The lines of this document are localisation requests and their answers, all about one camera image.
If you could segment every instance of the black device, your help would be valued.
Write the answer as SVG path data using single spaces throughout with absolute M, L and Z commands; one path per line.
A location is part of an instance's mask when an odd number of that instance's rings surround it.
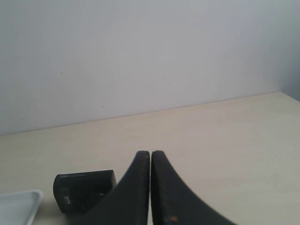
M 115 186 L 113 170 L 59 174 L 53 194 L 62 213 L 85 213 Z

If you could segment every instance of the black curved piece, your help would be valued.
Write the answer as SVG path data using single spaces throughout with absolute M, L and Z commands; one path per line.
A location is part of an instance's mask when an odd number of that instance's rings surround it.
M 163 151 L 152 153 L 151 206 L 154 225 L 234 225 L 186 186 Z
M 146 225 L 150 155 L 138 151 L 118 185 L 74 225 Z

